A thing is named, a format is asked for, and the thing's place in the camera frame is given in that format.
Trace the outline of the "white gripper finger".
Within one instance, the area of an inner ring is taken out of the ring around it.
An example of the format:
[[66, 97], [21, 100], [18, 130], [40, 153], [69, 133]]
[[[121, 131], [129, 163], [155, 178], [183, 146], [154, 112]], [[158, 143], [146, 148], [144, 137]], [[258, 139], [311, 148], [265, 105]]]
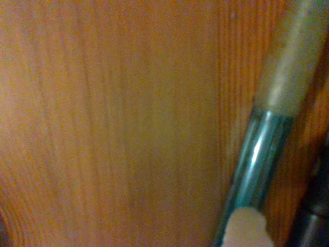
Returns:
[[265, 216], [252, 207], [239, 207], [231, 214], [223, 237], [224, 247], [274, 246]]

